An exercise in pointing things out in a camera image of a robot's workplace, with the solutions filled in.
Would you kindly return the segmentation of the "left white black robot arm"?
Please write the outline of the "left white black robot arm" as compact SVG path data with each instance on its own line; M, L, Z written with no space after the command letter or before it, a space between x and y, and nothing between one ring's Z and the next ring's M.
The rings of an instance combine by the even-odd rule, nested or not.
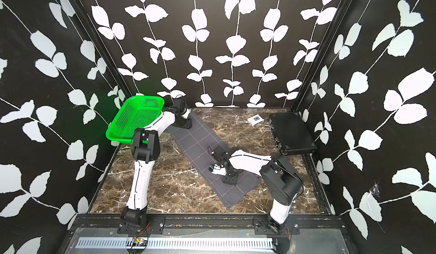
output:
M160 135L170 126L191 129L190 112L184 96L165 108L162 97L138 95L129 98L113 120L120 130L120 142L131 142L135 165L131 193L121 213L124 225L146 229L148 188L154 163L160 156Z

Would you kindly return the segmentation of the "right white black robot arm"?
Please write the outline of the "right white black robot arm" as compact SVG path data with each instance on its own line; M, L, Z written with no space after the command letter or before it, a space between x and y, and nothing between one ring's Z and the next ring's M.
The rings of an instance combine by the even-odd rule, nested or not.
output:
M260 176L273 197L269 223L259 226L279 234L285 225L292 203L304 191L304 182L295 167L283 155L262 156L235 147L229 151L218 147L210 151L215 163L209 170L221 175L225 184L235 186L241 172Z

